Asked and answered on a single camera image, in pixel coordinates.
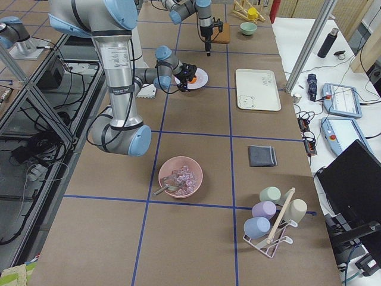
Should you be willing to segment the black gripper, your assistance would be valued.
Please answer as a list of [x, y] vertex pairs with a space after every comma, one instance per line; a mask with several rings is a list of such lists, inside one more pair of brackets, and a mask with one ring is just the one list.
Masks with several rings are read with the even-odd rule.
[[179, 80], [177, 87], [182, 92], [189, 92], [187, 83], [195, 77], [197, 66], [193, 64], [183, 63], [175, 78]]
[[200, 32], [204, 38], [207, 57], [211, 56], [211, 42], [223, 31], [223, 22], [218, 18], [200, 19]]

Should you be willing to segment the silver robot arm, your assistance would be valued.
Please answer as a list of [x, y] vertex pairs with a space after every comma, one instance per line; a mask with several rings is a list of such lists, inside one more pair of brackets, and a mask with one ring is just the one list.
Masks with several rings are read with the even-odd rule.
[[197, 32], [200, 40], [204, 43], [207, 57], [211, 56], [213, 40], [223, 32], [224, 23], [212, 15], [211, 1], [187, 0], [174, 1], [162, 0], [161, 5], [169, 12], [174, 24], [180, 24], [190, 16], [196, 14]]
[[89, 143], [106, 153], [139, 157], [151, 143], [151, 128], [136, 108], [145, 84], [167, 91], [173, 77], [186, 91], [196, 75], [195, 65], [181, 62], [170, 48], [157, 48], [154, 68], [135, 66], [133, 29], [138, 23], [134, 1], [50, 1], [51, 26], [67, 35], [92, 40], [104, 70], [110, 105], [89, 128]]

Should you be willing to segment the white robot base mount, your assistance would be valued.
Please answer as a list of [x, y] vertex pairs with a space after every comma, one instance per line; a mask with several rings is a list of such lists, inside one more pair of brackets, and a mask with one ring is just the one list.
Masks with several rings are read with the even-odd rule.
[[[142, 48], [140, 45], [140, 38], [138, 27], [135, 27], [132, 30], [132, 38], [128, 43], [129, 52], [130, 52], [130, 60], [134, 62], [133, 65], [137, 68], [148, 68], [149, 65], [144, 60]], [[153, 84], [144, 84], [142, 89], [139, 91], [137, 97], [138, 98], [155, 98], [156, 95], [156, 87]]]

